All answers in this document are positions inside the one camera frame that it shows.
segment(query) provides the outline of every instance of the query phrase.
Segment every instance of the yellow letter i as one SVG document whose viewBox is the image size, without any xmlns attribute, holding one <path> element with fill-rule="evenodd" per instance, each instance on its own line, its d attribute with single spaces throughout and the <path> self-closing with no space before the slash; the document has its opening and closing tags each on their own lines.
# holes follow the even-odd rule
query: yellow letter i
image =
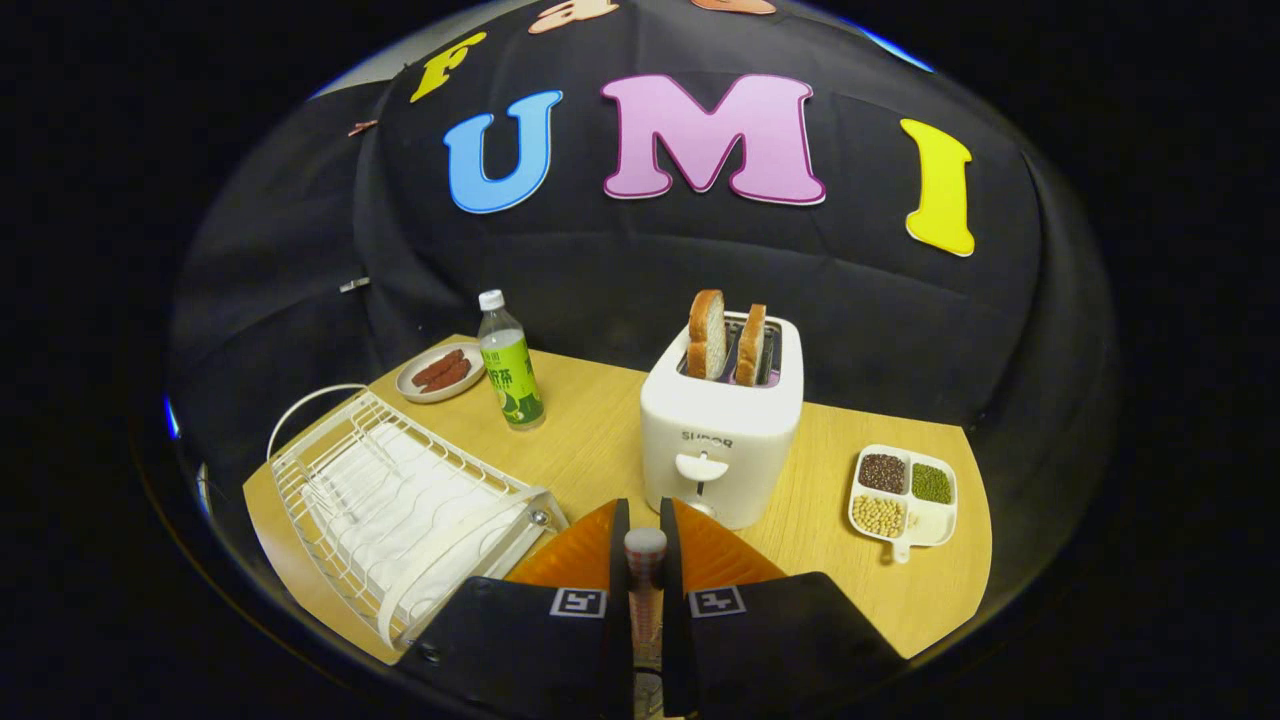
<svg viewBox="0 0 1280 720">
<path fill-rule="evenodd" d="M 959 140 L 933 126 L 908 118 L 901 124 L 920 152 L 920 206 L 906 217 L 906 232 L 954 255 L 973 255 L 964 179 L 964 167 L 973 155 Z"/>
</svg>

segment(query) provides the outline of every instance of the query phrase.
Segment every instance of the foam letter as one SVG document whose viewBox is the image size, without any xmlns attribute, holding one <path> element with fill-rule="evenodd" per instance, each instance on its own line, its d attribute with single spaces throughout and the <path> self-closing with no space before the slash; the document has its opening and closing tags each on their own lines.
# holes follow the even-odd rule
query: foam letter
<svg viewBox="0 0 1280 720">
<path fill-rule="evenodd" d="M 813 88 L 800 81 L 742 76 L 710 113 L 667 76 L 616 79 L 600 92 L 618 102 L 618 170 L 604 181 L 611 197 L 671 190 L 671 176 L 658 168 L 658 138 L 696 192 L 710 190 L 742 138 L 742 168 L 728 181 L 733 192 L 782 205 L 817 205 L 827 196 L 809 164 L 804 127 Z"/>
<path fill-rule="evenodd" d="M 570 0 L 538 13 L 538 22 L 529 26 L 529 33 L 538 35 L 564 27 L 573 20 L 589 20 L 617 9 L 618 6 L 609 0 Z"/>
<path fill-rule="evenodd" d="M 462 64 L 462 60 L 467 58 L 467 47 L 480 42 L 485 38 L 484 32 L 477 32 L 471 37 L 463 40 L 462 42 L 449 47 L 444 53 L 440 53 L 435 58 L 426 61 L 426 72 L 422 73 L 422 82 L 417 86 L 417 92 L 408 99 L 410 102 L 417 102 L 420 97 L 431 92 L 436 87 L 440 87 L 449 81 L 449 76 L 444 70 L 452 70 Z"/>
<path fill-rule="evenodd" d="M 692 0 L 704 10 L 723 10 L 726 13 L 749 13 L 753 15 L 772 15 L 778 9 L 764 0 Z"/>
<path fill-rule="evenodd" d="M 973 155 L 959 140 L 933 126 L 906 118 L 901 124 L 920 151 L 920 206 L 906 217 L 906 232 L 954 255 L 973 255 L 964 182 L 964 167 Z"/>
<path fill-rule="evenodd" d="M 507 108 L 507 115 L 520 123 L 520 159 L 516 169 L 499 181 L 484 174 L 484 131 L 493 124 L 493 115 L 476 115 L 444 133 L 449 192 L 458 208 L 475 214 L 497 213 L 524 202 L 543 184 L 552 165 L 552 106 L 562 97 L 563 92 L 549 90 Z"/>
</svg>

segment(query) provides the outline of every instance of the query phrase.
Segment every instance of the wire rack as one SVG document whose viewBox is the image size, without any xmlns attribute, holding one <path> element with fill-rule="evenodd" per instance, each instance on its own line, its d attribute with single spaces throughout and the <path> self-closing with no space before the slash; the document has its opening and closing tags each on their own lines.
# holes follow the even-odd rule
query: wire rack
<svg viewBox="0 0 1280 720">
<path fill-rule="evenodd" d="M 270 457 L 298 407 L 362 389 Z M 364 386 L 289 409 L 268 441 L 280 502 L 316 569 L 381 641 L 403 650 L 468 577 L 500 578 L 567 527 L 550 492 L 477 460 Z"/>
</svg>

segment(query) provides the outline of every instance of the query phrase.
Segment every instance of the green bottle label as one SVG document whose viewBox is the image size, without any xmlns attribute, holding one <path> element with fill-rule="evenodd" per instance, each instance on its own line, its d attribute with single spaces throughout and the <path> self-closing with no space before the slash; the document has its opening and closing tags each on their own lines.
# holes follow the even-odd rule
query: green bottle label
<svg viewBox="0 0 1280 720">
<path fill-rule="evenodd" d="M 489 382 L 498 393 L 498 404 L 507 421 L 526 425 L 541 418 L 543 396 L 538 393 L 534 363 L 529 359 L 529 343 L 525 338 L 502 350 L 485 350 L 483 355 Z"/>
</svg>

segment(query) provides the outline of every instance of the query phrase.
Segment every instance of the toast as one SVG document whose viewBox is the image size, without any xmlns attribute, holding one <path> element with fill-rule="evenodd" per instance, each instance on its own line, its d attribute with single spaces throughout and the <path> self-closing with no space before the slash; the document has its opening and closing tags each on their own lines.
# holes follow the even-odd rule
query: toast
<svg viewBox="0 0 1280 720">
<path fill-rule="evenodd" d="M 704 290 L 689 310 L 689 377 L 718 379 L 728 360 L 724 336 L 724 293 Z"/>
<path fill-rule="evenodd" d="M 751 387 L 760 370 L 760 356 L 764 354 L 764 305 L 751 305 L 742 325 L 742 336 L 737 341 L 737 368 L 733 379 L 740 386 Z"/>
</svg>

